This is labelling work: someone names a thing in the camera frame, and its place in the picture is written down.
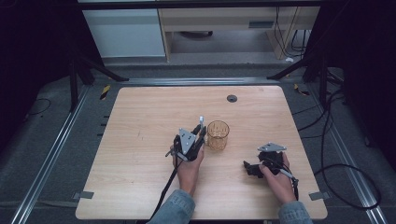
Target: dark background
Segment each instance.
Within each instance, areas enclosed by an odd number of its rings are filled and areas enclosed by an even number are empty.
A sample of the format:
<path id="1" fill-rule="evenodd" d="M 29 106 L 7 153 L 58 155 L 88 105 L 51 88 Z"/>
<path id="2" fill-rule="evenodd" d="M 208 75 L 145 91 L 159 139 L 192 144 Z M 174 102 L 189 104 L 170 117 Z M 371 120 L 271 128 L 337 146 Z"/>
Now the dark background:
<path id="1" fill-rule="evenodd" d="M 307 53 L 323 53 L 328 66 L 344 70 L 347 102 L 367 143 L 380 147 L 396 170 L 395 12 L 395 1 L 350 0 L 322 7 Z"/>
<path id="2" fill-rule="evenodd" d="M 73 46 L 103 65 L 81 11 L 52 10 L 46 0 L 0 1 L 0 153 L 40 88 L 69 75 Z"/>

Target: gray floor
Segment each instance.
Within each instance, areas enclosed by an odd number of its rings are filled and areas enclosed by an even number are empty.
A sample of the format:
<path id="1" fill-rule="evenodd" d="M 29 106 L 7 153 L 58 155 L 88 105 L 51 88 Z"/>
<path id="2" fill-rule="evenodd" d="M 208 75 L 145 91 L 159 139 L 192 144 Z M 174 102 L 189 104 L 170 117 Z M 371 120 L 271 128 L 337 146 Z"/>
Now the gray floor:
<path id="1" fill-rule="evenodd" d="M 221 41 L 217 44 L 211 42 L 231 38 L 231 36 L 237 36 L 237 38 L 230 39 L 225 46 L 219 48 L 216 46 Z M 293 115 L 296 126 L 301 128 L 311 123 L 320 115 L 320 107 L 316 106 L 318 103 L 315 97 L 315 92 L 318 92 L 316 90 L 318 83 L 303 83 L 301 79 L 304 73 L 303 68 L 278 82 L 266 81 L 265 77 L 276 74 L 289 63 L 275 60 L 274 56 L 271 56 L 270 48 L 264 41 L 265 38 L 265 35 L 259 32 L 233 33 L 233 35 L 215 32 L 213 36 L 199 37 L 199 40 L 179 34 L 174 39 L 174 44 L 180 44 L 179 48 L 174 48 L 169 63 L 133 63 L 129 66 L 108 67 L 119 75 L 129 77 L 132 81 L 128 84 L 116 83 L 95 72 L 95 83 L 90 87 L 80 88 L 80 91 L 88 90 L 86 101 L 37 198 L 39 203 L 32 210 L 26 223 L 123 222 L 123 220 L 77 220 L 74 215 L 77 201 L 71 197 L 74 192 L 84 188 L 96 149 L 100 144 L 100 134 L 105 129 L 101 124 L 106 123 L 105 116 L 110 115 L 118 90 L 125 86 L 135 86 L 142 79 L 143 81 L 164 81 L 162 78 L 222 78 L 222 80 L 233 78 L 239 82 L 255 81 L 259 85 L 278 85 L 285 92 L 291 113 L 312 107 L 305 112 Z M 41 165 L 56 141 L 58 132 L 69 115 L 68 83 L 68 78 L 63 78 L 48 84 L 41 90 L 37 99 L 48 99 L 50 104 L 47 100 L 36 102 L 31 114 L 44 111 L 26 118 L 8 146 L 9 153 L 0 159 L 0 223 L 8 223 L 14 216 L 17 206 L 34 182 Z M 294 89 L 294 83 L 299 84 L 301 91 L 309 91 L 311 94 L 300 94 Z M 105 100 L 100 100 L 99 97 L 106 84 L 111 85 L 110 91 Z M 337 89 L 339 87 L 330 85 L 330 92 Z M 343 99 L 336 100 L 332 104 L 332 120 L 332 130 L 327 132 L 324 141 L 325 164 L 344 162 L 342 153 L 337 149 L 339 142 L 332 137 L 335 133 L 339 133 L 346 152 L 350 154 L 358 167 L 368 173 L 380 189 L 382 203 L 379 211 L 388 223 L 396 223 L 396 195 L 393 190 L 396 183 L 395 172 L 389 167 L 380 150 L 364 145 L 364 134 L 361 133 L 348 105 L 343 104 Z M 320 168 L 320 137 L 313 136 L 321 134 L 323 124 L 324 119 L 312 128 L 300 132 L 313 171 Z M 351 181 L 353 175 L 349 174 L 346 169 L 336 168 L 329 170 L 326 174 L 331 186 L 343 197 L 353 203 L 361 203 L 364 196 L 359 194 L 357 187 Z M 321 191 L 329 191 L 321 175 L 317 176 L 317 181 Z M 383 220 L 377 222 L 371 220 L 368 216 L 370 212 L 352 208 L 333 194 L 331 195 L 332 197 L 325 201 L 329 212 L 328 217 L 324 220 L 315 220 L 315 223 L 382 223 Z"/>

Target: wooden tabletop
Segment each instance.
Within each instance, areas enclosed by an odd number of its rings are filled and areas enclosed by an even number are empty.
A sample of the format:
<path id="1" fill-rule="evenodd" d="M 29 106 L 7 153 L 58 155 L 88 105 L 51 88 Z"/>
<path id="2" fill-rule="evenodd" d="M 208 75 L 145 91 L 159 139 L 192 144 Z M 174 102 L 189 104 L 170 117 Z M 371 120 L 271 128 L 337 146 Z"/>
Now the wooden tabletop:
<path id="1" fill-rule="evenodd" d="M 235 103 L 227 96 L 237 97 Z M 80 199 L 80 219 L 149 219 L 173 171 L 165 157 L 179 128 L 191 130 L 205 117 L 230 127 L 222 151 L 205 148 L 192 219 L 273 219 L 279 203 L 265 179 L 249 176 L 243 161 L 259 163 L 257 147 L 287 147 L 299 179 L 300 201 L 312 218 L 325 218 L 311 166 L 278 86 L 133 87 L 120 90 Z M 178 188 L 175 178 L 167 196 Z"/>

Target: clear glass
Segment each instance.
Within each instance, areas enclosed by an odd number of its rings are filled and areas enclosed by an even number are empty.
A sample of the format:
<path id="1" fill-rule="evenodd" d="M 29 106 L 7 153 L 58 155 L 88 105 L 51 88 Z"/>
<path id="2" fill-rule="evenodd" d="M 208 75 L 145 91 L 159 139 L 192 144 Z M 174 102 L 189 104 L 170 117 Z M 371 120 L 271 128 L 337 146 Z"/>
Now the clear glass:
<path id="1" fill-rule="evenodd" d="M 221 120 L 212 121 L 207 126 L 207 144 L 214 150 L 223 150 L 227 145 L 230 127 Z"/>

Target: denim sleeve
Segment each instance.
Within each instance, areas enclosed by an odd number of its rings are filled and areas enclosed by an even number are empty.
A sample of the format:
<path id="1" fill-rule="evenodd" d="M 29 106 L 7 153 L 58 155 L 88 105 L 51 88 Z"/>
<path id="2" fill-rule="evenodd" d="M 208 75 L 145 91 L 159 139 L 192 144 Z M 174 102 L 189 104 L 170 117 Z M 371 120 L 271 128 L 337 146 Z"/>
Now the denim sleeve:
<path id="1" fill-rule="evenodd" d="M 195 202 L 186 191 L 176 189 L 160 207 L 149 224 L 189 223 L 195 209 Z"/>
<path id="2" fill-rule="evenodd" d="M 298 201 L 283 204 L 278 215 L 282 224 L 312 223 L 304 204 Z"/>

